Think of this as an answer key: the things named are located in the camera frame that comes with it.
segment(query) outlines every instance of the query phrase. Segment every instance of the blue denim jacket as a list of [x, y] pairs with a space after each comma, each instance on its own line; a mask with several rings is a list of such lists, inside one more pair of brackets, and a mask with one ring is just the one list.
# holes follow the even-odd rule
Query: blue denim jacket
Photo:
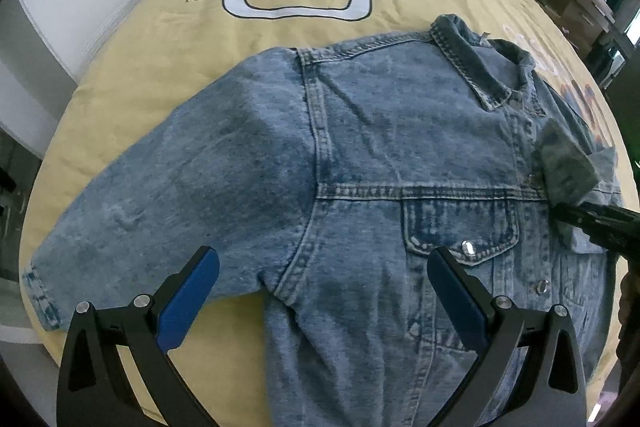
[[567, 306], [591, 374], [615, 259], [549, 222], [549, 191], [620, 201], [613, 168], [529, 54], [441, 16], [248, 58], [98, 175], [23, 280], [44, 327], [67, 328], [77, 302], [125, 305], [212, 245], [210, 299], [268, 292], [275, 425], [426, 425], [475, 359], [426, 277], [439, 245], [494, 295]]

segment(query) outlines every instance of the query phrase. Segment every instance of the folded sleeve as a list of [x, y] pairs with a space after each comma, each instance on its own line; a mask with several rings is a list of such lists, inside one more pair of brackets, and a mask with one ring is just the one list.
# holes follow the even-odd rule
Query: folded sleeve
[[79, 301], [100, 309], [153, 293], [201, 245], [220, 255], [209, 299], [273, 291], [314, 192], [297, 55], [274, 48], [176, 108], [94, 178], [22, 281], [48, 330], [67, 329]]

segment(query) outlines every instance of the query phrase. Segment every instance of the yellow bed sheet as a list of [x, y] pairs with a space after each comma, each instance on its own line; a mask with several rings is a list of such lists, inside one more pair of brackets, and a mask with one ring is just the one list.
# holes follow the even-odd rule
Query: yellow bed sheet
[[[583, 113], [596, 137], [617, 146], [625, 204], [639, 210], [630, 163], [609, 107], [569, 42], [534, 0], [368, 3], [367, 8], [367, 0], [143, 0], [98, 54], [60, 122], [31, 196], [20, 269], [96, 174], [173, 108], [244, 58], [272, 46], [325, 46], [393, 30], [425, 30], [442, 13], [456, 13], [474, 31], [514, 41], [530, 51], [538, 71]], [[286, 7], [299, 13], [283, 11]], [[283, 17], [256, 18], [267, 12]], [[359, 20], [345, 20], [348, 17]], [[123, 248], [123, 255], [136, 254], [127, 253], [126, 245]], [[625, 272], [621, 261], [618, 283]], [[64, 333], [42, 330], [31, 304], [24, 302], [44, 345], [59, 362]], [[262, 295], [254, 294], [207, 305], [182, 347], [171, 352], [184, 380], [223, 426], [271, 422], [261, 302]], [[591, 404], [614, 363], [620, 328], [616, 316], [617, 307], [607, 349], [590, 385]], [[141, 404], [156, 415], [126, 350], [122, 356]]]

